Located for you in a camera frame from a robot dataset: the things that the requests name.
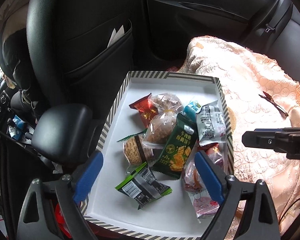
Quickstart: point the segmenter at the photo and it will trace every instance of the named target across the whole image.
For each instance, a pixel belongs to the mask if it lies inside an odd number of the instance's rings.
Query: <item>seat belt buckle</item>
[[[266,27],[267,27],[266,30],[265,30],[266,33],[268,33],[269,31],[274,31],[274,28],[272,28],[271,26],[269,26],[268,23],[266,24]]]

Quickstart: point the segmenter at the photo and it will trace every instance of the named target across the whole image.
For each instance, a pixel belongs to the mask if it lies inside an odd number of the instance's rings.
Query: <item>dark green cracker package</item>
[[[196,124],[179,113],[177,116],[177,125],[173,129],[153,169],[179,179],[183,166],[197,139],[198,131]]]
[[[116,186],[115,189],[135,199],[139,204],[138,209],[172,192],[170,187],[156,180],[146,162]]]

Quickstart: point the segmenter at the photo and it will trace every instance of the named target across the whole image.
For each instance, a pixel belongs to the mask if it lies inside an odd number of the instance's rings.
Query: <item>car door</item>
[[[153,52],[165,60],[186,56],[193,37],[240,43],[277,0],[146,0]]]

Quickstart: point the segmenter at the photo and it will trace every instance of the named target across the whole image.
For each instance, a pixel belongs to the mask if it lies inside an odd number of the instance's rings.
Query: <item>screw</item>
[[[261,186],[264,186],[266,184],[266,182],[263,180],[263,179],[259,179],[258,180],[258,183],[261,185]]]
[[[235,176],[234,175],[228,175],[226,178],[229,181],[235,181]]]
[[[32,181],[32,184],[39,184],[39,182],[40,182],[39,179],[34,179],[34,180]]]
[[[63,175],[62,180],[65,180],[65,181],[71,180],[71,175],[69,175],[69,174]]]

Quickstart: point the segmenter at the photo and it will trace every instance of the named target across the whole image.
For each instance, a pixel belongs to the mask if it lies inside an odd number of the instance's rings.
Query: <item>quilted blanket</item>
[[[179,72],[220,79],[230,113],[234,145],[234,174],[241,181],[264,179],[274,200],[278,219],[300,198],[300,160],[288,160],[273,150],[246,148],[242,134],[256,128],[300,127],[300,85],[275,60],[254,53],[236,43],[204,36],[191,40],[187,58]],[[263,91],[289,114],[282,117]],[[233,237],[242,215],[239,208],[228,232]],[[300,214],[298,201],[282,218],[283,234]]]

